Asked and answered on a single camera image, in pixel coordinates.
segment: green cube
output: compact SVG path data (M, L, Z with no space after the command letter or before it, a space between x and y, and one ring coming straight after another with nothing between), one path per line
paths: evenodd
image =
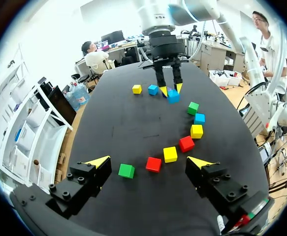
M120 164L118 175L125 178L133 178L134 167L132 165Z
M198 107L199 107L199 104L191 102L188 106L187 113L195 116L198 111Z

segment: red cube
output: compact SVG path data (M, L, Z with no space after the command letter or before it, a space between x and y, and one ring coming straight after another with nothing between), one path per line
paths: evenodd
M181 147L182 152L190 151L194 147L194 142L191 136L184 137L179 140L179 146Z
M158 158L149 157L147 166L145 167L148 171L159 173L161 169L162 160Z

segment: black table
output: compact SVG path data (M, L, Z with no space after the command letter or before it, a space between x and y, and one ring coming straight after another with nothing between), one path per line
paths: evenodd
M254 140L228 98L193 64L181 67L184 83L175 104L160 93L148 94L148 86L156 84L155 72L138 65L105 72L85 108L69 163L110 155L112 174L97 198L90 198L70 220L106 235L218 235L218 213L185 175L186 157L220 161L249 186L249 194L267 192ZM172 70L164 69L164 76L173 87ZM142 85L139 95L132 93L135 84ZM204 135L193 150L181 153L179 139L190 135L193 123L187 114L191 101L206 115ZM178 160L164 163L163 148L171 146L176 146ZM149 156L162 159L159 174L145 170ZM118 175L121 163L135 167L133 179Z

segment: person's hair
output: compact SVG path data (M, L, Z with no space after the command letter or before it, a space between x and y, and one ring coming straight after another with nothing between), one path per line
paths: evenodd
M90 45L92 44L91 41L87 41L82 45L81 50L83 51L83 54L86 55L88 53L88 49L90 48Z
M258 12L258 11L254 11L254 12L253 12L253 15L258 15L258 16L260 16L260 17L262 18L262 20L269 25L269 22L268 22L267 18L266 18L262 13L260 13L260 12Z

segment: man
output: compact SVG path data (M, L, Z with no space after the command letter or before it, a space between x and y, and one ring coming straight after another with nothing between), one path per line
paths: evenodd
M260 65L267 67L267 70L263 74L268 80L271 80L277 63L279 45L277 40L273 37L273 35L271 35L271 32L268 29L269 27L268 20L263 14L254 11L252 19L256 28L259 29L262 34L260 40L259 63ZM287 76L287 62L285 59L281 78L276 89L281 99L283 95L286 93L287 89L286 76Z
M87 41L82 45L82 52L86 65L91 67L95 73L102 74L104 70L111 68L108 53L98 51L96 45L91 41Z

